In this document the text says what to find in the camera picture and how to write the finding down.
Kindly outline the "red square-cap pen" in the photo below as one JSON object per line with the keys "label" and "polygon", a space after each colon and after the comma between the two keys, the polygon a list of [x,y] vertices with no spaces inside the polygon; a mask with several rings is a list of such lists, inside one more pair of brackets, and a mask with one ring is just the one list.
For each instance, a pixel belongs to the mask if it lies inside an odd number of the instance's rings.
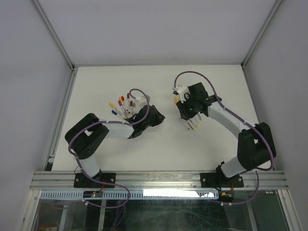
{"label": "red square-cap pen", "polygon": [[184,127],[187,129],[187,130],[191,130],[191,127],[190,125],[188,124],[188,122],[186,120],[182,120],[182,124],[184,125]]}

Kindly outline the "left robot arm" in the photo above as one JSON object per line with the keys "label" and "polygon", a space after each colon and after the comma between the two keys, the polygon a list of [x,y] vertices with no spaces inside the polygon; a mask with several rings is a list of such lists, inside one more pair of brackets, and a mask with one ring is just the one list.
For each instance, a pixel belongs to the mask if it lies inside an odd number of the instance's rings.
{"label": "left robot arm", "polygon": [[64,136],[68,151],[85,173],[84,181],[91,187],[99,185],[101,169],[94,153],[104,139],[134,139],[148,127],[160,125],[165,120],[154,105],[144,106],[139,112],[125,121],[100,120],[94,113],[84,116]]}

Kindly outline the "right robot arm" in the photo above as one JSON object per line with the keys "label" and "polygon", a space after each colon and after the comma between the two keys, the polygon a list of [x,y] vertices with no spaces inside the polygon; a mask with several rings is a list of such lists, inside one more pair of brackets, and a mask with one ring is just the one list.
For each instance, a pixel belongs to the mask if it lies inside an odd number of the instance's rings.
{"label": "right robot arm", "polygon": [[202,83],[174,87],[176,106],[181,119],[192,123],[205,115],[230,131],[237,138],[237,154],[217,167],[216,183],[227,186],[237,174],[258,168],[276,157],[275,145],[268,124],[251,124],[222,104],[220,97],[208,95]]}

